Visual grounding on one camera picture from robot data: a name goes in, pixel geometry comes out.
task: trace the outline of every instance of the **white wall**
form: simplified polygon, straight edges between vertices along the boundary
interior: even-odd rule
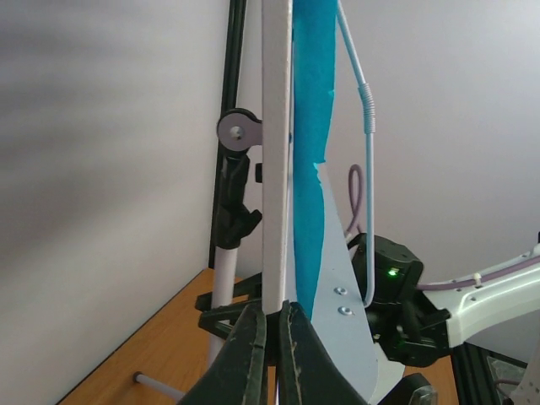
[[[242,106],[259,116],[254,10],[260,1],[251,1],[240,92]],[[426,266],[425,282],[466,275],[529,249],[540,230],[540,3],[343,0],[343,6],[377,108],[376,233],[414,251]],[[344,224],[348,168],[364,163],[361,115],[339,39],[327,160]],[[258,150],[251,155],[260,159]],[[260,208],[260,193],[250,185],[249,208]],[[241,247],[241,273],[261,270],[260,249],[258,229]],[[538,324],[517,323],[532,336],[520,345],[526,357]],[[477,343],[495,342],[515,354],[503,337],[509,330],[503,325]]]
[[[6,404],[58,401],[208,259],[228,2],[83,3],[0,6]]]

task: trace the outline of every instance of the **green led light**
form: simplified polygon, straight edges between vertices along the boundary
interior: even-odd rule
[[[392,267],[390,270],[388,270],[388,275],[390,277],[397,277],[399,274],[399,268]]]

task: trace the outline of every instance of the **blue tape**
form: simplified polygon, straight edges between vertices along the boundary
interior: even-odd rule
[[[296,294],[311,318],[324,242],[325,162],[332,120],[337,0],[294,0],[293,215]]]

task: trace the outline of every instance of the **black bracket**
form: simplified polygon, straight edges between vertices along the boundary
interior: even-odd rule
[[[354,273],[362,294],[366,291],[365,234],[349,247],[358,246]],[[371,334],[389,360],[427,367],[450,354],[446,321],[451,314],[433,306],[417,284],[424,264],[404,245],[375,236],[375,297],[366,310]]]
[[[249,111],[234,109],[224,114],[223,122],[229,116],[242,116],[249,122],[257,119]],[[259,210],[250,212],[244,205],[246,183],[250,170],[248,148],[234,151],[223,149],[223,162],[219,174],[218,197],[216,201],[216,222],[213,227],[213,243],[222,249],[235,249],[242,238],[248,236],[262,220]]]
[[[202,312],[199,317],[199,327],[214,336],[226,339],[244,308],[249,304],[259,305],[262,297],[262,275],[260,273],[235,284],[233,297],[242,296],[245,296],[247,300],[212,309],[212,293],[199,295],[195,302],[195,308]]]
[[[258,305],[247,305],[212,367],[178,403],[266,403],[261,402],[266,338],[266,317]]]

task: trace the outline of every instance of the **white rod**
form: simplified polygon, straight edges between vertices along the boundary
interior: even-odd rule
[[[180,401],[186,394],[182,391],[178,391],[177,389],[173,388],[172,386],[167,386],[161,381],[154,380],[153,378],[150,378],[144,374],[139,374],[135,376],[135,381],[139,384],[143,384],[145,386],[149,386],[153,389],[155,389],[157,392],[161,392],[162,394],[166,395],[167,397],[173,399],[175,402]]]
[[[236,259],[238,249],[225,250],[216,247],[214,269],[212,308],[229,305],[233,301],[235,288]],[[210,367],[223,347],[223,339],[210,335],[210,349],[208,351],[208,367]]]
[[[262,310],[281,310],[287,256],[293,0],[262,0]]]

